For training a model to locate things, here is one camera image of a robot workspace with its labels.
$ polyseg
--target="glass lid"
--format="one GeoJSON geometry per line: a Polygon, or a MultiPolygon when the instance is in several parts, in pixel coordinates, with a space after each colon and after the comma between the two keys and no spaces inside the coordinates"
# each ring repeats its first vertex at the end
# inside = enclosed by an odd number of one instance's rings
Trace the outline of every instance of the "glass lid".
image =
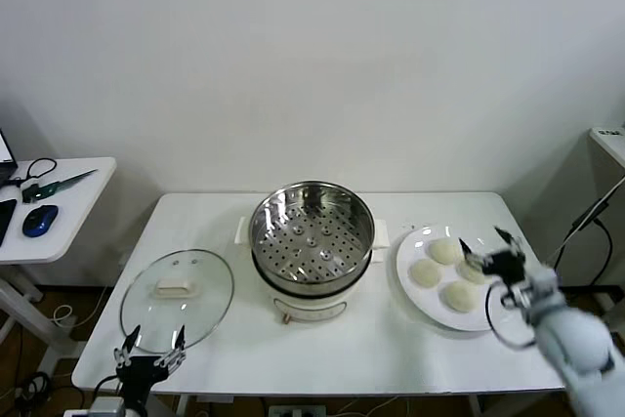
{"type": "Polygon", "coordinates": [[[141,272],[126,290],[120,321],[126,336],[141,326],[135,347],[171,351],[185,327],[186,348],[208,336],[226,315],[234,293],[228,263],[215,253],[170,253],[141,272]]]}

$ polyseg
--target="white table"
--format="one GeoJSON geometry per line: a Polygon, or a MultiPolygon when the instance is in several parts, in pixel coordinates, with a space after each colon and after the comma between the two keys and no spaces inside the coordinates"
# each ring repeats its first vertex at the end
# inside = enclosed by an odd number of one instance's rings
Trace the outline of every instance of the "white table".
{"type": "MultiPolygon", "coordinates": [[[[262,194],[168,194],[144,230],[72,375],[93,389],[114,374],[121,345],[119,309],[127,287],[171,251],[204,248],[224,256],[235,282],[228,314],[157,393],[192,395],[426,395],[560,389],[562,382],[536,350],[513,352],[491,333],[461,333],[420,313],[395,278],[402,236],[430,224],[493,225],[522,236],[494,193],[362,194],[387,222],[392,247],[371,265],[339,317],[316,324],[282,324],[256,273],[249,249],[233,243],[239,218],[262,194]]],[[[537,262],[525,243],[529,262],[537,262]]]]}
{"type": "MultiPolygon", "coordinates": [[[[594,127],[590,130],[590,136],[616,163],[625,168],[625,129],[594,127]]],[[[621,340],[625,340],[625,300],[614,305],[605,293],[595,294],[595,300],[606,311],[602,320],[610,331],[616,332],[621,340]]]]}
{"type": "MultiPolygon", "coordinates": [[[[24,177],[30,161],[22,161],[13,176],[24,177]]],[[[0,200],[16,199],[18,206],[0,246],[0,309],[10,318],[0,331],[0,342],[13,327],[15,320],[30,332],[51,346],[41,370],[52,372],[56,361],[62,356],[74,356],[79,349],[77,343],[69,339],[67,330],[60,329],[47,317],[34,308],[30,301],[41,299],[41,292],[19,270],[19,265],[52,263],[60,258],[82,227],[94,204],[104,190],[115,170],[114,158],[76,158],[58,160],[57,168],[38,180],[24,183],[21,188],[0,189],[0,200]],[[21,202],[21,190],[34,181],[40,186],[54,181],[62,181],[85,171],[98,169],[88,178],[67,190],[58,192],[35,204],[21,202]],[[44,204],[59,206],[59,215],[49,231],[37,238],[28,238],[21,232],[21,224],[34,208],[44,204]]]]}

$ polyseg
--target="laptop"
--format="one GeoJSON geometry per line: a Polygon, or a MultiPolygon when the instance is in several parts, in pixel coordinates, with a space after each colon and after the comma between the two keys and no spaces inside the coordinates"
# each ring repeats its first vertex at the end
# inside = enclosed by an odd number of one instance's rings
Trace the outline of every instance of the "laptop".
{"type": "Polygon", "coordinates": [[[18,162],[13,156],[9,144],[0,129],[0,188],[18,169],[18,162]]]}

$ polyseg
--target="steamed bun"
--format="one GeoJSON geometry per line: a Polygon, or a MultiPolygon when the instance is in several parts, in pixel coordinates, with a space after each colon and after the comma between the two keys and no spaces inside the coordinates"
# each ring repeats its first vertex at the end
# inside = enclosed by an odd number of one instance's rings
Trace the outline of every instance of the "steamed bun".
{"type": "Polygon", "coordinates": [[[469,266],[466,261],[461,262],[456,270],[461,277],[466,278],[470,282],[476,283],[477,285],[484,285],[488,281],[482,272],[469,266]]]}
{"type": "Polygon", "coordinates": [[[438,285],[442,279],[440,267],[431,259],[420,259],[410,268],[412,279],[424,288],[438,285]]]}
{"type": "Polygon", "coordinates": [[[465,280],[451,282],[442,289],[444,302],[458,313],[469,313],[478,307],[478,291],[465,280]]]}
{"type": "Polygon", "coordinates": [[[440,238],[430,243],[430,255],[435,261],[451,266],[465,259],[457,238],[440,238]]]}

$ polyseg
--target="white plate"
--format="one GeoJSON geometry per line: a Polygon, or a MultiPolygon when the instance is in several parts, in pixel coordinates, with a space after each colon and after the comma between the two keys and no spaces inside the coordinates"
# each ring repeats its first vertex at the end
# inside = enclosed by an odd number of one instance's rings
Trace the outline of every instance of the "white plate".
{"type": "MultiPolygon", "coordinates": [[[[455,280],[464,280],[456,271],[456,266],[444,266],[437,263],[442,272],[442,280],[433,288],[421,287],[410,276],[409,270],[416,261],[424,258],[432,259],[428,249],[430,243],[435,239],[446,237],[461,237],[476,253],[487,253],[504,246],[503,241],[497,238],[495,230],[493,230],[493,234],[485,233],[482,236],[475,235],[470,230],[461,232],[449,226],[431,226],[417,229],[403,239],[397,250],[396,266],[399,283],[412,303],[441,324],[462,331],[489,330],[490,327],[486,321],[484,310],[488,283],[484,285],[473,284],[479,291],[479,306],[472,312],[458,313],[448,307],[440,296],[445,285],[455,280]]],[[[496,326],[505,318],[510,317],[510,312],[491,298],[490,317],[496,326]]]]}

